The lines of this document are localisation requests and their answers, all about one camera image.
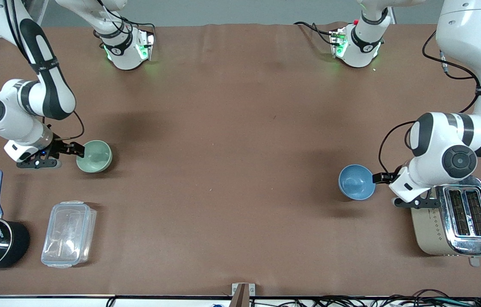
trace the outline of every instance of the brown table cover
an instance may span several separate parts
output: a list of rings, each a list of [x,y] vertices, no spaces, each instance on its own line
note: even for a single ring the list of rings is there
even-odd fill
[[[471,101],[473,81],[420,53],[434,29],[390,26],[381,54],[354,69],[298,26],[158,28],[154,62],[132,71],[106,60],[92,29],[45,29],[86,126],[79,142],[105,140],[114,161],[101,174],[73,156],[22,170],[0,138],[5,218],[32,236],[0,270],[0,295],[221,295],[232,282],[255,282],[258,295],[481,295],[481,267],[424,254],[386,186],[355,202],[337,184],[351,163],[381,171],[393,126]],[[0,39],[0,88],[11,78],[35,76]],[[50,122],[61,136],[80,130],[74,116]],[[383,150],[389,169],[412,156],[404,131]],[[98,211],[90,259],[48,268],[49,215],[67,200]]]

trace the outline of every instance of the plastic container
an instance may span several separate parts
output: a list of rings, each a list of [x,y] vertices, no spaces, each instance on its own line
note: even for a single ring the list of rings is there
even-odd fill
[[[51,211],[41,262],[69,268],[88,260],[96,210],[83,202],[62,202]]]

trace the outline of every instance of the green light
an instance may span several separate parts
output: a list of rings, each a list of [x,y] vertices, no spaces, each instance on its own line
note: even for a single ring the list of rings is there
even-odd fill
[[[147,56],[147,48],[144,47],[144,46],[139,46],[139,45],[136,45],[137,49],[138,49],[138,53],[140,54],[140,58],[142,60],[145,60],[148,58]]]
[[[108,60],[111,61],[111,56],[109,55],[108,49],[104,46],[105,53],[108,55]]]

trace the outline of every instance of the toaster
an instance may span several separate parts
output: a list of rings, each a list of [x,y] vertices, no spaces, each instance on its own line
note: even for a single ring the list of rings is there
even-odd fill
[[[411,208],[420,249],[439,256],[481,256],[481,181],[469,176],[428,193],[439,201],[438,208]]]

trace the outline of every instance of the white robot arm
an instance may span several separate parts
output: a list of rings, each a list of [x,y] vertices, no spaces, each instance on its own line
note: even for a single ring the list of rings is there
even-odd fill
[[[357,24],[339,29],[333,55],[352,67],[367,66],[377,56],[382,36],[390,25],[389,6],[416,6],[426,0],[356,0],[361,5]]]
[[[127,0],[55,0],[85,19],[104,43],[108,58],[120,70],[133,70],[148,60],[155,43],[154,33],[125,22],[116,12]]]
[[[476,76],[474,112],[425,113],[411,128],[414,158],[390,183],[404,202],[471,175],[481,157],[481,0],[445,0],[437,24],[440,49]]]
[[[0,91],[0,136],[5,151],[22,162],[53,142],[53,132],[36,116],[63,120],[75,110],[75,97],[43,30],[20,0],[0,0],[0,36],[17,45],[39,81],[12,79]]]

